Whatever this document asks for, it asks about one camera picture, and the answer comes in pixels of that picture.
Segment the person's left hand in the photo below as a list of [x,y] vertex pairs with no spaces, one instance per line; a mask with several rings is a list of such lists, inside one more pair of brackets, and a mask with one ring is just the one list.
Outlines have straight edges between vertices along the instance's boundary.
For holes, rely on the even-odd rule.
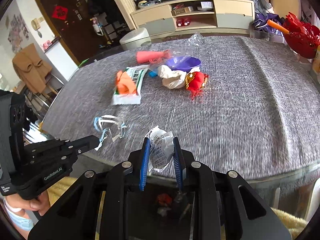
[[50,208],[47,191],[31,200],[24,200],[18,194],[6,196],[4,199],[11,212],[25,218],[27,218],[26,211],[38,212],[39,215],[43,216]]

